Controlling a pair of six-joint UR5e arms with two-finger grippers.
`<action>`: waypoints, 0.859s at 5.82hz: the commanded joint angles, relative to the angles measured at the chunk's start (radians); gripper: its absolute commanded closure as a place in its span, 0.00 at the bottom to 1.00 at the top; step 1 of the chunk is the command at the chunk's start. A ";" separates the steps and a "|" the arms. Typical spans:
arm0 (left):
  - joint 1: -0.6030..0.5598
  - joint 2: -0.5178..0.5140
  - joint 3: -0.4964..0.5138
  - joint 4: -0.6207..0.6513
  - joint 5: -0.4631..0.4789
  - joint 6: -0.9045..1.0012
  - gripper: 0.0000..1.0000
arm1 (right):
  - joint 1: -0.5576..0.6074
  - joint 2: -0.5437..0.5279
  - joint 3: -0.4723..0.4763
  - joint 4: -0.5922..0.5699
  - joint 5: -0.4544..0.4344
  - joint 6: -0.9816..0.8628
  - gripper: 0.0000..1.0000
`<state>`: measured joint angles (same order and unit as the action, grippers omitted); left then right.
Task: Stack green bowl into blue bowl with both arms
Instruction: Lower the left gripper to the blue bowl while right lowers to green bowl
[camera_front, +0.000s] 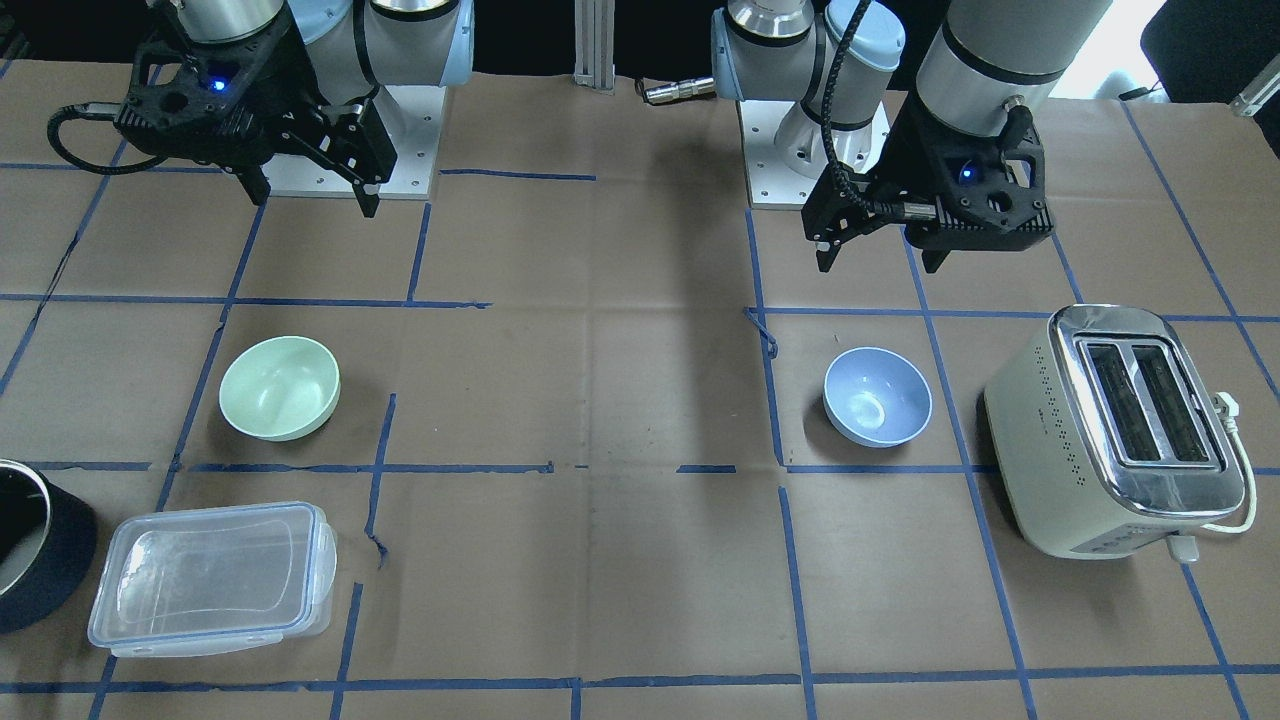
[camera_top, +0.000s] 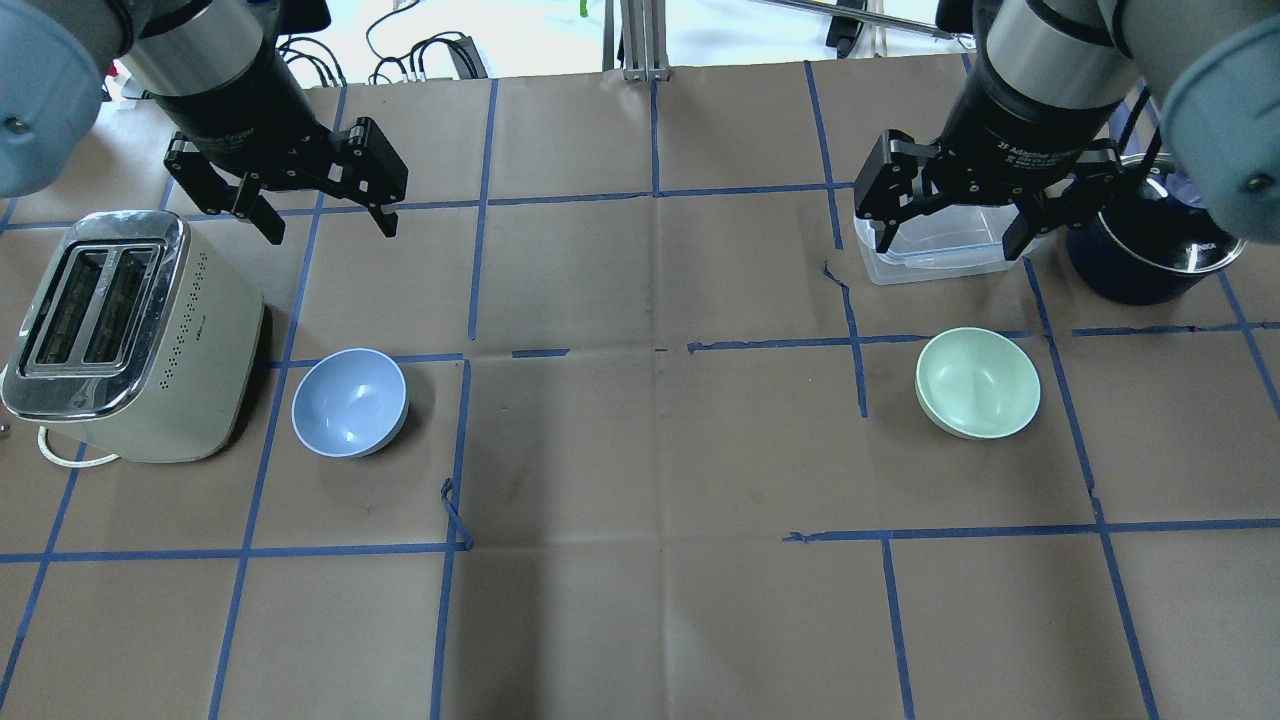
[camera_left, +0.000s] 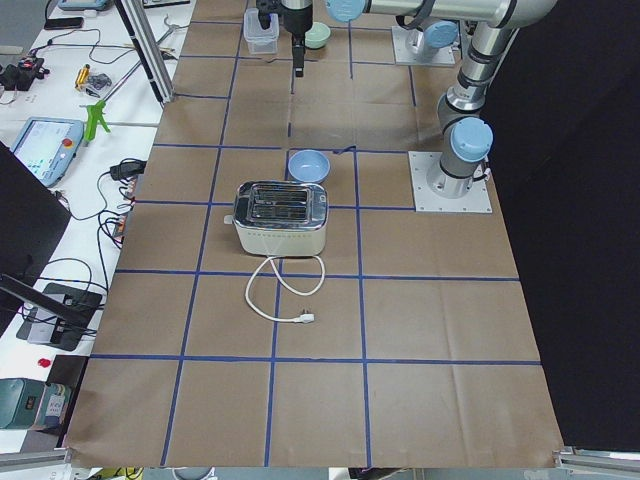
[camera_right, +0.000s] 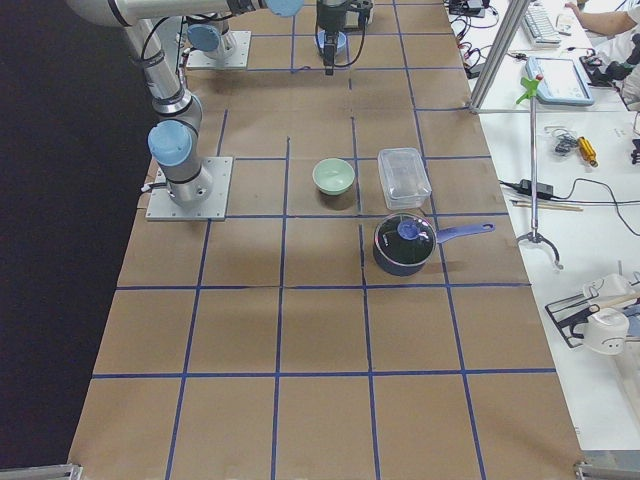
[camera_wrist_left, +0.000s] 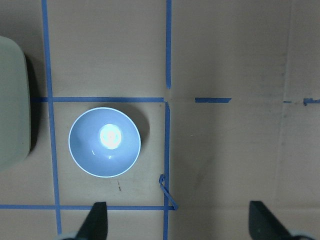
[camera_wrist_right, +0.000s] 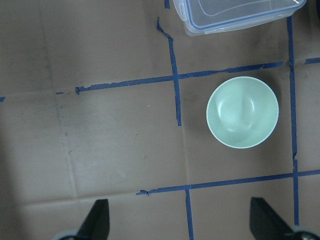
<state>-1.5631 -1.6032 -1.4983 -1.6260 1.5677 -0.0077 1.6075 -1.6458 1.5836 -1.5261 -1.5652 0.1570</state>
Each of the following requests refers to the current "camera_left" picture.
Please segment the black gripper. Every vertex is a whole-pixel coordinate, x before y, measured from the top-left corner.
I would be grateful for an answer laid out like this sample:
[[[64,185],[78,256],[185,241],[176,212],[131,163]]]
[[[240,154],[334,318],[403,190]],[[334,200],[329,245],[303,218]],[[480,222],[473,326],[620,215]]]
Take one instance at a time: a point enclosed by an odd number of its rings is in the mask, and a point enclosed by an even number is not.
[[[313,3],[311,0],[257,0],[258,21],[263,31],[269,33],[271,13],[283,17],[285,29],[291,33],[293,72],[296,78],[304,76],[305,33],[313,24]]]

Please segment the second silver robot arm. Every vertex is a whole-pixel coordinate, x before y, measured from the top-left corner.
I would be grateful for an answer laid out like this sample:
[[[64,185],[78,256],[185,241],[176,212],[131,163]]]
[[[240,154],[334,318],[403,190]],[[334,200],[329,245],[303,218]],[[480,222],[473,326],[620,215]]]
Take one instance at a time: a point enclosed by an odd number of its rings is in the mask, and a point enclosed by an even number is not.
[[[262,30],[271,26],[271,16],[282,18],[285,29],[291,34],[293,73],[304,76],[306,34],[313,23],[312,1],[256,1],[257,18]],[[441,49],[449,46],[457,37],[457,24],[437,19],[432,15],[435,1],[325,1],[329,16],[342,23],[349,23],[364,13],[393,15],[409,37],[418,40],[418,50],[429,47]]]

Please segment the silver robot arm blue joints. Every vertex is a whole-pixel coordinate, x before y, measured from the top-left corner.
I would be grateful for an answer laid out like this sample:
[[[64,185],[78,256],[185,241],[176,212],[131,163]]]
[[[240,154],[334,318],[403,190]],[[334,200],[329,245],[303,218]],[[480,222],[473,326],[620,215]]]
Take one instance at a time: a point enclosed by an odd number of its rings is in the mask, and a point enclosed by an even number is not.
[[[552,0],[328,1],[326,8],[333,19],[344,23],[364,13],[392,15],[406,30],[424,27],[431,17],[476,24],[457,79],[438,103],[445,141],[431,178],[438,195],[456,198],[466,194],[478,164],[491,149],[492,131],[478,116],[512,36],[540,21],[555,5]]]

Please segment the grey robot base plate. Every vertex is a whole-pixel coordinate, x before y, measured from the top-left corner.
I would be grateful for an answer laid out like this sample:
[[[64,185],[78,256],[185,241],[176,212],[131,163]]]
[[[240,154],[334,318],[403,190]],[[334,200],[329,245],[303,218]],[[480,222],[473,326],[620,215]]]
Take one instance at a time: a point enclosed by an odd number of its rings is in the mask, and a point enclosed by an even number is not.
[[[478,166],[468,179],[455,179],[441,169],[441,152],[409,151],[409,170],[415,210],[419,213],[491,214],[492,206]]]

